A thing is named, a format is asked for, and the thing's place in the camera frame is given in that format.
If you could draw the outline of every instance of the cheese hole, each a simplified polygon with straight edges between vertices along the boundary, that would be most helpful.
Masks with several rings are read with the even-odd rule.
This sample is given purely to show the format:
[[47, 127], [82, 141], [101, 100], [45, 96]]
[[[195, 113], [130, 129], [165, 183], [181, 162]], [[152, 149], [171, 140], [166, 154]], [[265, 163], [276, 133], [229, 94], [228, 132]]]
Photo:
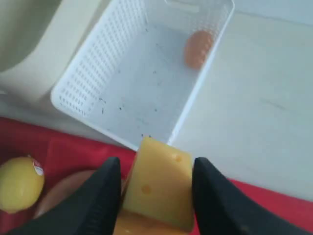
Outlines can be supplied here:
[[181, 157], [181, 155], [176, 155], [175, 157], [174, 157], [174, 159], [175, 159], [175, 161], [176, 162], [181, 162], [181, 160], [182, 160], [182, 157]]
[[151, 187], [149, 185], [143, 185], [141, 187], [141, 191], [144, 193], [144, 194], [150, 194], [151, 193]]

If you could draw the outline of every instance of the basket handle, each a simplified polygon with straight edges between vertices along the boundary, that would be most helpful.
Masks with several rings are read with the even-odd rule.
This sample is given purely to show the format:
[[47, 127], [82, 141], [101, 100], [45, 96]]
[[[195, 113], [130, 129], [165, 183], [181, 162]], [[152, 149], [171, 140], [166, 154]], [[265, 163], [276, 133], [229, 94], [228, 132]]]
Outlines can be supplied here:
[[165, 3], [173, 8], [190, 12], [198, 13], [200, 11], [200, 6], [197, 3], [194, 3], [194, 0], [164, 0]]

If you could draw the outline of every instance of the basket perforated side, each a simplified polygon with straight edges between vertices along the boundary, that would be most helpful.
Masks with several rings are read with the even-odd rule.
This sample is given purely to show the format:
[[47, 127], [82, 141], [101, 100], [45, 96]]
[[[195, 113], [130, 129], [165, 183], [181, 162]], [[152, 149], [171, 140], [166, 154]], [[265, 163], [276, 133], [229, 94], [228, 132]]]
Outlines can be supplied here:
[[57, 109], [88, 117], [146, 23], [141, 0], [113, 0], [52, 91]]

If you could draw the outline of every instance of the beige sink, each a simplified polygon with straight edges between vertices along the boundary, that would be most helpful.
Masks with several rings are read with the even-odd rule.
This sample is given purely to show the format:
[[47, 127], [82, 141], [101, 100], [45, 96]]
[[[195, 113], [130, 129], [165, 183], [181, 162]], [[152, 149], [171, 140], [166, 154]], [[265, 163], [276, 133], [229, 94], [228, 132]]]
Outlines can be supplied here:
[[108, 2], [0, 0], [0, 91], [39, 102]]

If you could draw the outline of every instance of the cheese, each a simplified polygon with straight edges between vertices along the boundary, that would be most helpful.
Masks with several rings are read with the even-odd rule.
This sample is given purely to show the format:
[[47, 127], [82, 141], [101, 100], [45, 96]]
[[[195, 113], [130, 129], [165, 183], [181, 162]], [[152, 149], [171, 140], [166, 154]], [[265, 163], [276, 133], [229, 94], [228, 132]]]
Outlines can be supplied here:
[[122, 210], [117, 217], [113, 235], [188, 235], [188, 233]]
[[191, 231], [192, 165], [188, 153], [144, 138], [128, 178], [123, 209]]

